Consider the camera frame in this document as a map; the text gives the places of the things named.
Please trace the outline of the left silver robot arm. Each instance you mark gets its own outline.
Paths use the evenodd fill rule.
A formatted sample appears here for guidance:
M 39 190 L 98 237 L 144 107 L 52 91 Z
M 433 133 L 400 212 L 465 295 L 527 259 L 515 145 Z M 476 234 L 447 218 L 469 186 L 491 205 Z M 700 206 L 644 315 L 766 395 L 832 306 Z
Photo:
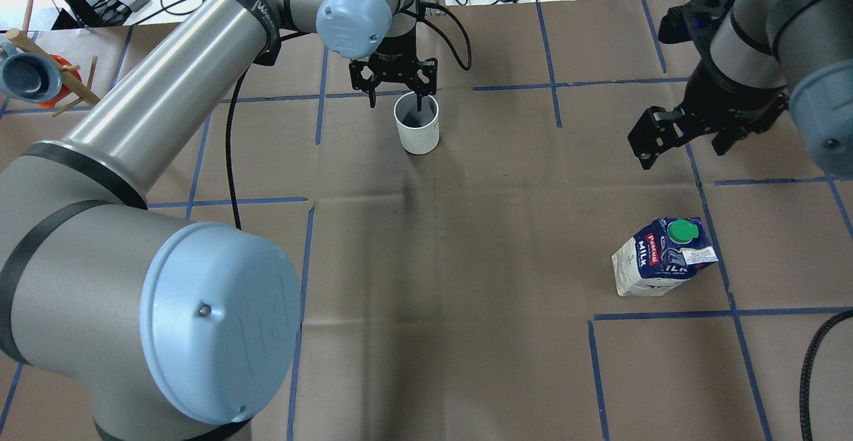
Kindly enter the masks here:
M 152 206 L 286 35 L 355 65 L 419 0 L 201 0 L 67 133 L 2 170 L 2 357 L 70 378 L 97 440 L 243 437 L 289 379 L 304 309 L 277 243 Z

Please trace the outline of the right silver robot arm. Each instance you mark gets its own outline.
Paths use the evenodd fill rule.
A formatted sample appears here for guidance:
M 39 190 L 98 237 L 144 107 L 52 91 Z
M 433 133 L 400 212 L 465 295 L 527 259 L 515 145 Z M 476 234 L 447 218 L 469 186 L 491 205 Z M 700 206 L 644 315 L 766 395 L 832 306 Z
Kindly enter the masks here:
M 670 8 L 658 40 L 690 41 L 700 62 L 684 98 L 643 111 L 627 136 L 649 170 L 667 150 L 712 137 L 725 155 L 789 111 L 811 161 L 852 171 L 852 0 L 691 0 Z

